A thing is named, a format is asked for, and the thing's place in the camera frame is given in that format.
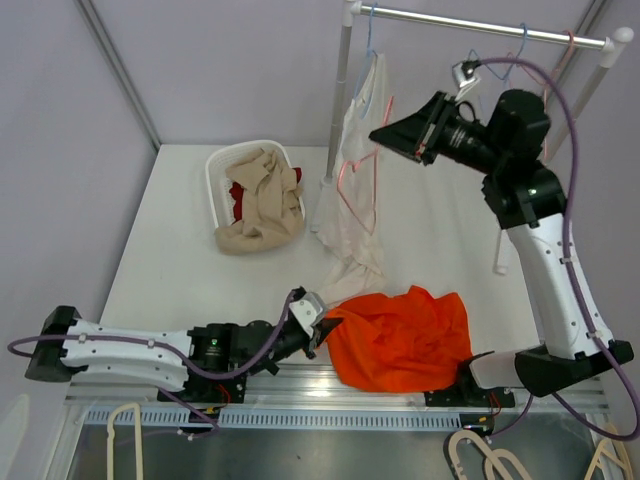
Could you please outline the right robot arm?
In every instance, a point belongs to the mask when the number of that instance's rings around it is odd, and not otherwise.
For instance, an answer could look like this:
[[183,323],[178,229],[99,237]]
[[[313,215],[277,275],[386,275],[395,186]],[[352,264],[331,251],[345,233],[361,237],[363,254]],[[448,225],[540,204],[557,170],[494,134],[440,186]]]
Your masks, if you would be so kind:
[[571,235],[563,232],[567,198],[557,176],[538,159],[550,127],[536,94],[501,94],[487,124],[467,120],[460,103],[438,91],[414,114],[372,131],[369,138],[409,160],[429,165],[444,156],[483,174],[482,193],[520,260],[540,345],[487,352],[463,363],[455,392],[466,404],[491,389],[524,388],[544,397],[633,360],[631,344],[613,337],[599,318],[589,329],[580,307],[598,309],[586,287]]

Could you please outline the orange t shirt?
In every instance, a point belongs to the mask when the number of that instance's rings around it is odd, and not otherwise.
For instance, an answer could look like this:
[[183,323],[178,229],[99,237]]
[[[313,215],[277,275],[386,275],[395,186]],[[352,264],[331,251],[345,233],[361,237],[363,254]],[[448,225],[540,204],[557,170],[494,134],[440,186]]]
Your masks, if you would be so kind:
[[472,356],[468,315],[460,296],[432,296],[412,286],[400,295],[372,293],[328,313],[338,319],[327,337],[339,380],[372,393],[442,390]]

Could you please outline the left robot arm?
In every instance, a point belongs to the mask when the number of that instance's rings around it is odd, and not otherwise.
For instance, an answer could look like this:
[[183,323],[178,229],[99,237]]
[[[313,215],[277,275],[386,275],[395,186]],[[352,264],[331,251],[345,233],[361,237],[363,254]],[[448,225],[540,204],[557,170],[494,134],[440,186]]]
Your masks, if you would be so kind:
[[217,385],[243,388],[249,376],[277,374],[280,362],[298,352],[314,359],[341,322],[329,316],[316,293],[302,287],[290,292],[274,324],[254,320],[150,332],[92,323],[75,307],[60,305],[40,334],[26,340],[34,349],[26,356],[25,376],[47,383],[68,383],[79,375],[129,381],[204,402]]

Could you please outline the dark red t shirt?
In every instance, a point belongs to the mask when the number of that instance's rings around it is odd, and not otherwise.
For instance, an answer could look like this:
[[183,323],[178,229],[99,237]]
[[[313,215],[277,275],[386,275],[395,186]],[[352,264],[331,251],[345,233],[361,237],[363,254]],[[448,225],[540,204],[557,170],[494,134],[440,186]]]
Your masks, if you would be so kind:
[[[303,176],[302,169],[300,167],[294,167],[293,170],[296,173],[296,182],[300,183]],[[242,219],[242,199],[244,195],[244,188],[237,182],[233,182],[229,189],[229,194],[234,201],[232,208],[234,222],[238,222]]]

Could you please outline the beige t shirt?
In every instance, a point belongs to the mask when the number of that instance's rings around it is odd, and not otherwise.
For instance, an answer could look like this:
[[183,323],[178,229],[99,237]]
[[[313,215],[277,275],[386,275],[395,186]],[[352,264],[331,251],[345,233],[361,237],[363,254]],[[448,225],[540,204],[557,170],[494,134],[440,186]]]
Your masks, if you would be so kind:
[[244,255],[293,241],[304,230],[302,171],[277,150],[255,148],[226,169],[242,190],[241,218],[215,232],[219,250]]

